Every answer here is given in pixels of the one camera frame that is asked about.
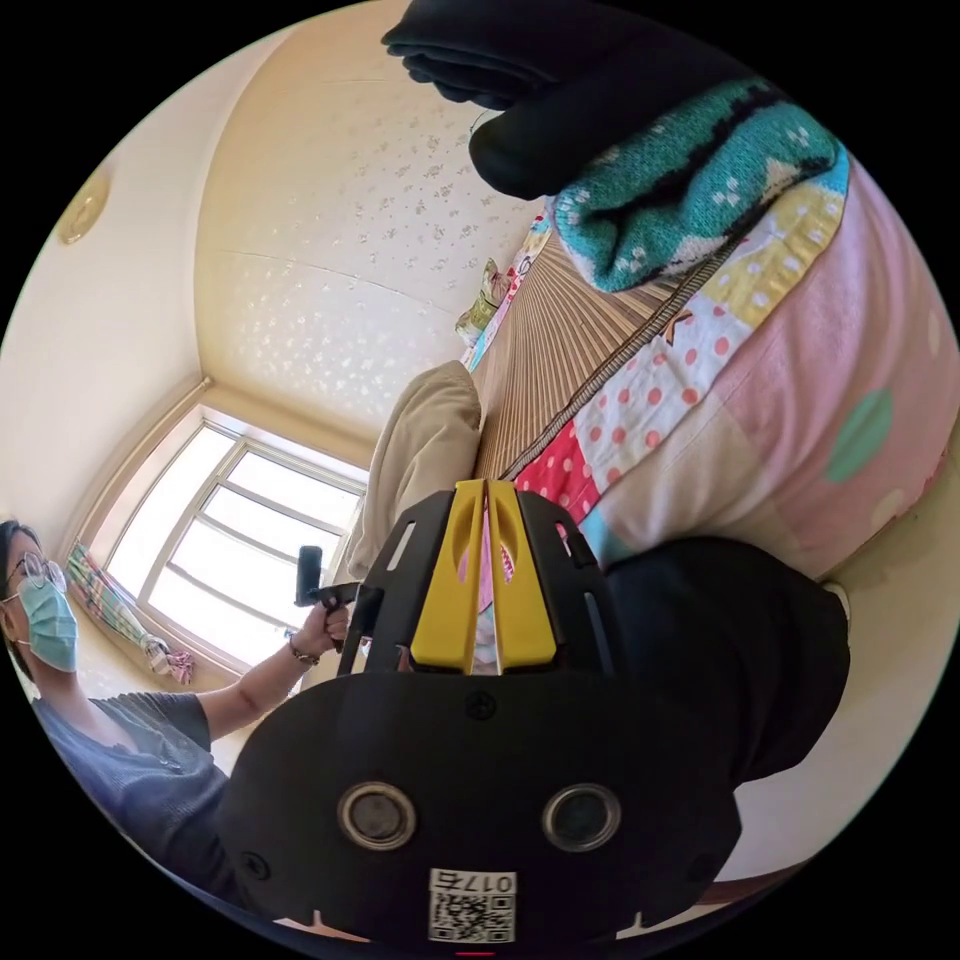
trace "woman's hair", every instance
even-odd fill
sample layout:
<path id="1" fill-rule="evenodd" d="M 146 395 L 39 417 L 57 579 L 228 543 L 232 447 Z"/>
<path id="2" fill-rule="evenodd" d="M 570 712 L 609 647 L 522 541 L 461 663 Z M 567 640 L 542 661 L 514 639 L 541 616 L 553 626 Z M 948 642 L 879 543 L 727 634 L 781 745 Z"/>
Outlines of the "woman's hair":
<path id="1" fill-rule="evenodd" d="M 3 523 L 0 523 L 0 580 L 2 580 L 2 583 L 0 583 L 0 600 L 6 600 L 12 596 L 10 583 L 7 578 L 7 565 L 10 563 L 10 547 L 13 544 L 13 538 L 18 533 L 26 534 L 37 545 L 37 549 L 40 549 L 40 538 L 30 527 L 26 527 L 16 520 L 4 520 Z M 26 660 L 23 659 L 20 648 L 13 642 L 12 637 L 8 637 L 3 632 L 2 625 L 0 625 L 0 635 L 3 636 L 14 663 L 20 668 L 20 672 L 32 683 L 33 676 L 30 673 L 30 668 L 27 666 Z"/>

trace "window frame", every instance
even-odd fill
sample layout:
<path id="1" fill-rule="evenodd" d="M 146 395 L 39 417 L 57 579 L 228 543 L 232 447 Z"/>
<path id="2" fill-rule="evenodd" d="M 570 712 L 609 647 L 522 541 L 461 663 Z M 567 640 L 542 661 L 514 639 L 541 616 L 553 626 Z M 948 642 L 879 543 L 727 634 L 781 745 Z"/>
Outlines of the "window frame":
<path id="1" fill-rule="evenodd" d="M 209 587 L 174 563 L 173 556 L 182 543 L 183 538 L 190 530 L 191 525 L 194 523 L 194 521 L 199 522 L 210 529 L 216 530 L 217 532 L 235 539 L 239 543 L 243 543 L 246 546 L 259 550 L 268 556 L 273 556 L 286 562 L 293 562 L 295 564 L 297 560 L 296 557 L 288 556 L 280 550 L 276 550 L 267 544 L 262 544 L 251 537 L 247 537 L 241 534 L 239 531 L 235 531 L 229 526 L 220 523 L 219 521 L 216 521 L 212 517 L 208 517 L 203 513 L 204 508 L 207 506 L 210 499 L 216 494 L 218 489 L 222 487 L 223 489 L 230 490 L 233 493 L 246 497 L 253 502 L 260 504 L 261 506 L 266 507 L 267 509 L 274 510 L 275 512 L 290 517 L 291 519 L 308 524 L 309 526 L 314 527 L 322 532 L 338 536 L 340 538 L 340 542 L 337 546 L 337 550 L 330 562 L 324 566 L 325 577 L 329 577 L 332 576 L 338 569 L 343 558 L 344 550 L 347 547 L 350 533 L 360 518 L 364 499 L 366 497 L 367 486 L 365 483 L 352 477 L 339 474 L 332 469 L 321 467 L 317 464 L 309 463 L 308 461 L 296 457 L 293 454 L 287 453 L 284 450 L 272 447 L 263 440 L 247 436 L 238 430 L 231 429 L 230 427 L 222 423 L 218 423 L 216 420 L 209 417 L 206 411 L 201 411 L 200 422 L 198 425 L 191 431 L 189 436 L 179 446 L 176 453 L 169 459 L 167 463 L 164 464 L 163 468 L 153 478 L 147 490 L 137 503 L 135 509 L 131 511 L 128 517 L 126 517 L 119 531 L 119 535 L 115 538 L 107 556 L 105 557 L 105 561 L 103 563 L 103 568 L 105 570 L 109 569 L 109 565 L 112 562 L 114 555 L 128 533 L 131 524 L 139 515 L 143 505 L 149 500 L 150 496 L 153 494 L 163 477 L 166 476 L 167 471 L 173 466 L 174 463 L 176 463 L 180 454 L 203 430 L 212 430 L 227 437 L 233 441 L 233 446 L 221 458 L 216 467 L 214 467 L 214 469 L 206 476 L 176 523 L 174 523 L 166 537 L 166 540 L 163 543 L 163 546 L 161 547 L 157 556 L 153 559 L 150 571 L 147 574 L 139 593 L 134 596 L 130 594 L 122 584 L 119 584 L 119 582 L 118 586 L 120 586 L 121 590 L 128 597 L 131 605 L 137 610 L 138 613 L 144 614 L 146 618 L 153 621 L 165 632 L 176 638 L 192 653 L 199 654 L 204 659 L 211 661 L 214 665 L 219 666 L 221 669 L 227 670 L 231 674 L 242 675 L 253 665 L 240 660 L 239 658 L 230 654 L 228 651 L 223 650 L 209 641 L 204 640 L 202 637 L 197 636 L 150 602 L 149 598 L 156 588 L 161 574 L 165 569 L 169 569 L 172 573 L 175 573 L 177 576 L 183 578 L 186 582 L 190 583 L 197 589 L 203 590 L 208 595 L 228 604 L 236 610 L 240 610 L 247 615 L 254 616 L 264 623 L 270 624 L 278 629 L 284 629 L 288 626 L 292 626 L 290 624 L 281 623 L 275 617 L 256 610 L 253 607 L 234 599 L 233 597 L 229 597 L 220 591 Z M 350 517 L 350 520 L 348 521 L 347 527 L 341 529 L 333 524 L 323 521 L 319 517 L 311 517 L 306 514 L 302 514 L 297 510 L 293 510 L 292 508 L 286 507 L 283 504 L 272 501 L 269 498 L 263 497 L 260 494 L 256 494 L 251 490 L 247 490 L 245 487 L 231 482 L 228 479 L 230 472 L 247 454 L 263 457 L 265 460 L 272 461 L 281 467 L 309 477 L 312 480 L 317 480 L 321 483 L 328 484 L 336 489 L 340 489 L 344 492 L 357 496 L 357 504 L 354 508 L 353 514 Z"/>

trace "bracelet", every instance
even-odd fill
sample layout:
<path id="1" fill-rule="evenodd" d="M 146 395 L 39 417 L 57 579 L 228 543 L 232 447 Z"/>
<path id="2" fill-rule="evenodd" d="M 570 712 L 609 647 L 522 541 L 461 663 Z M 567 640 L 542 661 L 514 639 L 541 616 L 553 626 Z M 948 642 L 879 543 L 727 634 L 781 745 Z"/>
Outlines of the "bracelet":
<path id="1" fill-rule="evenodd" d="M 302 650 L 298 650 L 293 645 L 293 638 L 296 636 L 296 632 L 291 630 L 289 627 L 283 631 L 284 637 L 287 639 L 287 644 L 290 647 L 290 652 L 301 662 L 308 663 L 311 667 L 315 667 L 319 662 L 319 657 L 314 657 L 312 654 L 304 653 Z"/>

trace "woman's hand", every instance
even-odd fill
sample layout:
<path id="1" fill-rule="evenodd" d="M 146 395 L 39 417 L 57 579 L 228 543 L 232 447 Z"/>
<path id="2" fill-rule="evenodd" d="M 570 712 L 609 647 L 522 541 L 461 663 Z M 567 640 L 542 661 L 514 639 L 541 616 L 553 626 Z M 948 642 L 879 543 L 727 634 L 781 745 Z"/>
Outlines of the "woman's hand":
<path id="1" fill-rule="evenodd" d="M 301 652 L 311 657 L 322 657 L 336 644 L 347 638 L 350 625 L 350 611 L 346 607 L 327 610 L 318 603 L 307 614 L 303 626 L 294 635 L 292 643 Z"/>

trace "window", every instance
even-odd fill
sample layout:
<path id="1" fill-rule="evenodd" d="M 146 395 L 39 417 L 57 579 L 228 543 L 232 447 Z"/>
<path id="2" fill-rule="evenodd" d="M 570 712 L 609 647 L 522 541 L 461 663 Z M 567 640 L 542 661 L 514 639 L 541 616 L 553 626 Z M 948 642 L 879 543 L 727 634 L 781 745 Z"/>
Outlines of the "window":
<path id="1" fill-rule="evenodd" d="M 364 485 L 204 421 L 141 501 L 106 569 L 159 623 L 242 667 L 303 624 L 301 546 L 336 568 Z"/>

